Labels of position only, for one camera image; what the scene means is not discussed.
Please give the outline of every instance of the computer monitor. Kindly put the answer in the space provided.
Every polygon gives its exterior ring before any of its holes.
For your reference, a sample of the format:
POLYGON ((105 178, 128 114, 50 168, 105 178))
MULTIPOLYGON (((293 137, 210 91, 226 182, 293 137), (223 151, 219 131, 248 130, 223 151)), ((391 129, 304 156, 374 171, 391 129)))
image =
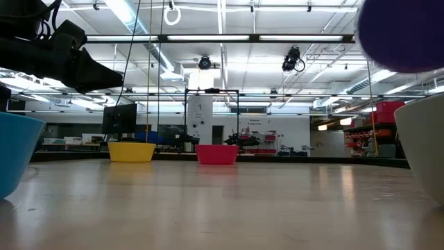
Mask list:
POLYGON ((103 110, 104 134, 134 133, 136 131, 137 104, 107 107, 103 110))

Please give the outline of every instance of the white bowl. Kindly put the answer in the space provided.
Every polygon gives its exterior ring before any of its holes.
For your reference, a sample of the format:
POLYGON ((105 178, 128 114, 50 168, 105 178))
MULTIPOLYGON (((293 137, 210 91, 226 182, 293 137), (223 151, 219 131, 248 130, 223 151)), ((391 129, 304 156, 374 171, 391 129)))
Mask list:
POLYGON ((402 148, 419 184, 444 205, 444 94, 395 111, 402 148))

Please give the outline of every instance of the yellow bowl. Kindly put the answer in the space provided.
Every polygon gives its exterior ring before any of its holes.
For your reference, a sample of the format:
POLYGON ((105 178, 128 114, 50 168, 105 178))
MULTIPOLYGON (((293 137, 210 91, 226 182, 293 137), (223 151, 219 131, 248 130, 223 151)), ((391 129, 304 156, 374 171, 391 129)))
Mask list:
POLYGON ((149 163, 155 144, 133 142, 109 142, 111 161, 118 163, 149 163))

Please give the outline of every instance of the purple ball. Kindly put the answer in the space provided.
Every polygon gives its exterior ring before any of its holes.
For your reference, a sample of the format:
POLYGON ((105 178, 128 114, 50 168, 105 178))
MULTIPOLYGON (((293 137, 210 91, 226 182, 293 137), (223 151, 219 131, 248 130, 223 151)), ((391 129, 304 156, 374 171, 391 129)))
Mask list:
POLYGON ((366 54, 393 72, 444 67, 443 0, 367 0, 357 30, 366 54))

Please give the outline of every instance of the bowl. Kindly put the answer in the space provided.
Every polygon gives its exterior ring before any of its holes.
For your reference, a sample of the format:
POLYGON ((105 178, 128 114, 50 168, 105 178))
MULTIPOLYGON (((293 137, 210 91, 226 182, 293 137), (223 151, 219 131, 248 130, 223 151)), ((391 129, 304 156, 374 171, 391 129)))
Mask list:
POLYGON ((155 144, 136 142, 109 142, 111 161, 117 163, 149 163, 155 144))
POLYGON ((444 94, 421 99, 395 111, 405 156, 419 184, 444 205, 444 94))
POLYGON ((0 199, 19 185, 45 124, 38 119, 0 112, 0 199))
POLYGON ((236 163, 239 146, 235 145, 196 145, 200 164, 233 165, 236 163))

